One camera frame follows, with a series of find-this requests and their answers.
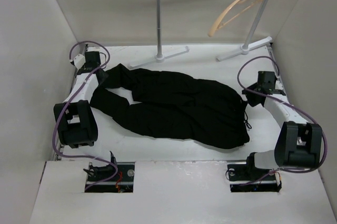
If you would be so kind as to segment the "black trousers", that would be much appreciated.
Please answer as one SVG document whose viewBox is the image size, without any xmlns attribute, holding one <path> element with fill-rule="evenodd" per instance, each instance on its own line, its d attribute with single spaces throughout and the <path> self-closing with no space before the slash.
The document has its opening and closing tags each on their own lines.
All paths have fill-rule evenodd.
<svg viewBox="0 0 337 224">
<path fill-rule="evenodd" d="M 91 107 L 136 134 L 195 140 L 220 149 L 249 142 L 247 102 L 233 88 L 179 72 L 108 70 Z"/>
</svg>

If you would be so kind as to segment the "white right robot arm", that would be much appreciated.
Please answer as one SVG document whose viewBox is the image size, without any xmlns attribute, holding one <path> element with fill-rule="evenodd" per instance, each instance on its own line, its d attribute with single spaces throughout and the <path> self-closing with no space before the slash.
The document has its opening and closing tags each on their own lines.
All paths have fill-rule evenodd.
<svg viewBox="0 0 337 224">
<path fill-rule="evenodd" d="M 309 122 L 291 107 L 283 90 L 254 83 L 242 93 L 250 106 L 260 104 L 268 110 L 281 129 L 273 150 L 251 154 L 253 161 L 244 166 L 249 179 L 257 179 L 263 169 L 302 173 L 319 167 L 323 140 L 320 125 Z"/>
</svg>

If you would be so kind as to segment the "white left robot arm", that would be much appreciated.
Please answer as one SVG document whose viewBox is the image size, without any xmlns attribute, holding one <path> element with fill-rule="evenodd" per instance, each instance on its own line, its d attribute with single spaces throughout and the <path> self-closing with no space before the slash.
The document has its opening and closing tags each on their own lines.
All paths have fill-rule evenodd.
<svg viewBox="0 0 337 224">
<path fill-rule="evenodd" d="M 92 147 L 98 139 L 98 127 L 90 107 L 94 91 L 105 79 L 103 70 L 106 63 L 101 62 L 100 53 L 79 54 L 71 59 L 76 67 L 74 83 L 69 96 L 54 105 L 55 128 L 52 136 L 54 152 L 60 157 L 88 158 L 105 162 L 100 168 L 100 175 L 106 181 L 113 181 L 118 175 L 118 167 L 111 161 L 92 155 L 64 155 L 57 144 L 69 146 L 72 149 Z"/>
</svg>

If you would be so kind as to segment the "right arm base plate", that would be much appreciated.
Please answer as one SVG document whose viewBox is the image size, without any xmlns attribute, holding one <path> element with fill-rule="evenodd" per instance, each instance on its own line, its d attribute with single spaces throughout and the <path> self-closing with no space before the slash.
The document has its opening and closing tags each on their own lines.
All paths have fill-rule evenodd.
<svg viewBox="0 0 337 224">
<path fill-rule="evenodd" d="M 282 179 L 274 170 L 258 169 L 245 161 L 228 162 L 225 176 L 232 193 L 280 192 Z"/>
</svg>

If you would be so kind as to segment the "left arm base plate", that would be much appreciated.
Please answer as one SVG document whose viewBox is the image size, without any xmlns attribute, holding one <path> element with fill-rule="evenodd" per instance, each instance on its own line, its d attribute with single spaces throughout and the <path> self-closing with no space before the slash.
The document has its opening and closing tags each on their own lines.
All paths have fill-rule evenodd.
<svg viewBox="0 0 337 224">
<path fill-rule="evenodd" d="M 119 162 L 117 163 L 118 172 L 109 180 L 102 181 L 114 174 L 115 169 L 106 165 L 104 167 L 95 167 L 91 163 L 86 172 L 86 193 L 132 193 L 134 189 L 135 163 Z"/>
</svg>

